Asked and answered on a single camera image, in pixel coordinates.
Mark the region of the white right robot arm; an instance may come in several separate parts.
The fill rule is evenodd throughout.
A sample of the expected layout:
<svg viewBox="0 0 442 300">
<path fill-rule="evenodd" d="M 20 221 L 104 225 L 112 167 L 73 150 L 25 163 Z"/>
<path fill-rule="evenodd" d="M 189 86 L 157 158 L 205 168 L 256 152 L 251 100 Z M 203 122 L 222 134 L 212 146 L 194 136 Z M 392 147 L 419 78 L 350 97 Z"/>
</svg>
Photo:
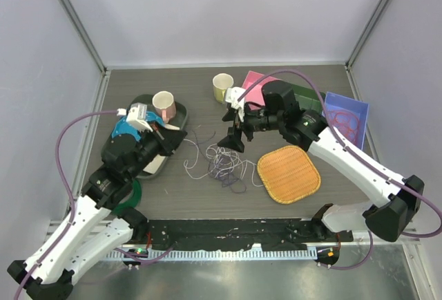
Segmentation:
<svg viewBox="0 0 442 300">
<path fill-rule="evenodd" d="M 231 87 L 224 93 L 228 111 L 223 121 L 233 125 L 219 141 L 220 147 L 243 152 L 242 136 L 252 140 L 255 132 L 277 130 L 288 143 L 333 166 L 369 198 L 355 205 L 325 205 L 311 225 L 315 238 L 328 241 L 337 232 L 367 229 L 384 241 L 398 239 L 419 210 L 416 195 L 424 189 L 419 177 L 404 178 L 383 167 L 332 129 L 321 114 L 301 109 L 289 83 L 264 84 L 264 105 L 255 110 L 240 99 L 244 92 Z"/>
</svg>

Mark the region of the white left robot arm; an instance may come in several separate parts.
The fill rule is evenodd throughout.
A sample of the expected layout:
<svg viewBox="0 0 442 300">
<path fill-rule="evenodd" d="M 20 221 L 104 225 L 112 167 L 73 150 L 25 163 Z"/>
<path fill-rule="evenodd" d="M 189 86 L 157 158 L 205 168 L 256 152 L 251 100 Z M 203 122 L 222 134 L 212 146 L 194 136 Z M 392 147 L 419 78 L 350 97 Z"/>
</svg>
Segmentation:
<svg viewBox="0 0 442 300">
<path fill-rule="evenodd" d="M 148 219 L 133 207 L 118 213 L 104 231 L 87 236 L 130 194 L 144 168 L 156 157 L 171 156 L 186 135 L 184 130 L 156 125 L 137 137 L 123 133 L 109 139 L 102 149 L 102 166 L 90 175 L 70 214 L 32 256 L 8 267 L 19 290 L 31 299 L 67 299 L 105 254 L 127 241 L 141 243 Z"/>
</svg>

